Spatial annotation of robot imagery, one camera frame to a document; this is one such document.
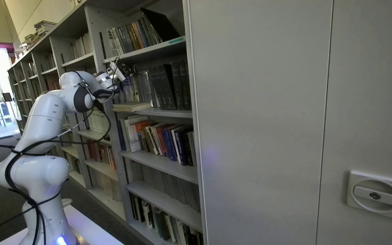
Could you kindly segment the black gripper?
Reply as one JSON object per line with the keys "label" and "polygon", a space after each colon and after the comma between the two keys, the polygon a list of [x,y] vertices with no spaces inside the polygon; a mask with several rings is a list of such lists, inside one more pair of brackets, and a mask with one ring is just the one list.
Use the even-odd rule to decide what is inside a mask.
{"label": "black gripper", "polygon": [[114,61],[112,61],[112,62],[109,63],[109,68],[110,68],[110,74],[112,74],[114,78],[117,78],[117,80],[120,80],[120,81],[124,81],[124,80],[127,78],[127,76],[124,74],[124,72],[118,68],[118,65],[117,65]]}

